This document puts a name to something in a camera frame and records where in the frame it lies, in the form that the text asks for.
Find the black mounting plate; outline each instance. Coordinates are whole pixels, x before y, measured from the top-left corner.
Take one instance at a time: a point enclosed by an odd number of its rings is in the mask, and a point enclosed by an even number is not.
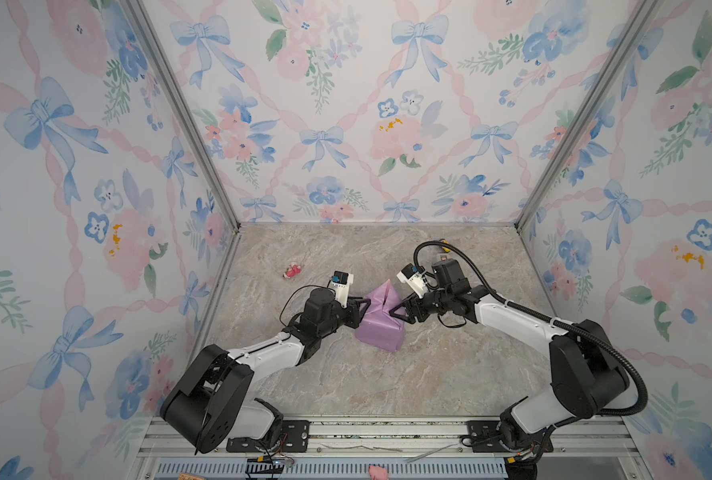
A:
[[[282,420],[282,436],[284,445],[280,446],[284,453],[305,453],[308,450],[308,420]],[[226,451],[230,453],[263,453],[251,438],[229,438]]]
[[[487,438],[494,436],[497,432],[497,425],[500,420],[469,420],[465,423],[468,427],[468,435],[472,442],[476,442],[477,438]],[[492,453],[492,452],[510,452],[510,450],[500,444],[500,440],[493,440],[488,443],[480,443],[473,446],[474,453]],[[553,451],[553,443],[550,438],[543,447],[545,453]]]

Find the small red and white object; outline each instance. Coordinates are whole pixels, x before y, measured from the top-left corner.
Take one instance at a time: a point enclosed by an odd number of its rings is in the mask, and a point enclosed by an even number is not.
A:
[[[297,262],[292,262],[289,264],[287,271],[284,272],[284,278],[293,278],[295,275],[300,274],[303,271],[303,267]]]

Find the black flexible conduit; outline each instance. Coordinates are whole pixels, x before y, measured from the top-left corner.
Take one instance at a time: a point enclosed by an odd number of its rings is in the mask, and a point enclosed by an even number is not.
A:
[[[544,313],[534,311],[531,308],[526,307],[524,305],[520,305],[516,302],[506,300],[505,298],[500,296],[495,291],[495,289],[492,288],[492,286],[490,286],[490,284],[486,281],[486,278],[484,278],[484,275],[482,275],[476,264],[474,264],[474,262],[470,258],[468,258],[468,255],[464,254],[463,251],[457,248],[456,246],[449,245],[444,242],[439,242],[438,240],[429,240],[428,242],[423,242],[422,244],[418,245],[418,247],[414,249],[414,255],[412,257],[412,260],[414,261],[414,266],[418,270],[420,269],[420,264],[418,263],[418,254],[420,250],[422,250],[426,246],[441,246],[443,248],[452,250],[457,255],[459,255],[460,258],[465,260],[465,263],[468,264],[468,266],[474,271],[476,276],[479,278],[479,282],[484,285],[484,288],[486,289],[487,293],[492,295],[492,297],[495,298],[495,300],[497,300],[498,302],[503,303],[504,305],[506,302],[508,302],[507,306],[509,308],[515,308],[516,310],[524,312],[527,315],[531,315],[537,319],[542,320],[543,322],[551,322],[552,317],[545,315]],[[601,350],[604,350],[605,352],[609,353],[612,357],[615,358],[615,360],[620,362],[622,368],[625,369],[630,375],[633,384],[636,385],[636,390],[639,392],[639,398],[636,400],[636,403],[634,403],[628,408],[602,408],[601,410],[599,410],[599,415],[630,416],[640,413],[644,410],[644,407],[646,407],[646,404],[649,401],[649,393],[646,389],[646,385],[644,384],[644,379],[642,379],[642,377],[639,375],[639,372],[636,370],[636,368],[633,367],[633,365],[628,361],[627,358],[625,358],[620,352],[615,349],[615,347],[611,346],[609,343],[601,340],[599,337],[593,335],[590,332],[587,332],[581,328],[574,326],[572,323],[565,323],[560,320],[557,320],[553,323],[553,325],[564,329],[567,332],[573,333],[579,336],[580,338],[590,342],[591,344],[598,346]]]

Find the wall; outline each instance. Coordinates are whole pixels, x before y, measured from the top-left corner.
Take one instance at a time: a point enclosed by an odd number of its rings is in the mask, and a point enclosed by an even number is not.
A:
[[[185,369],[228,238],[180,135],[118,5],[0,2],[0,480],[124,478]]]
[[[144,4],[234,210],[328,223],[513,222],[636,2]]]
[[[643,374],[652,473],[712,480],[712,0],[664,1],[609,98],[522,235],[558,315]]]

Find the gray stone surface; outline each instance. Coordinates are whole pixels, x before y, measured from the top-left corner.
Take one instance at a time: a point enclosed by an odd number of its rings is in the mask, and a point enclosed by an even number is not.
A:
[[[551,312],[514,228],[256,225],[244,230],[210,342],[227,349],[275,335],[289,295],[309,283],[326,285],[335,270],[355,274],[351,295],[366,295],[391,279],[404,297],[410,290],[396,273],[412,261],[416,245],[441,237],[462,249],[506,298]],[[430,267],[438,253],[427,247],[420,262]],[[283,279],[293,260],[303,265],[302,273]],[[284,322],[307,298],[306,289],[292,299]],[[406,329],[404,346],[389,353],[342,327],[312,359],[258,381],[250,394],[287,414],[496,415],[548,385],[547,360],[495,329],[469,323],[451,330],[435,318]]]

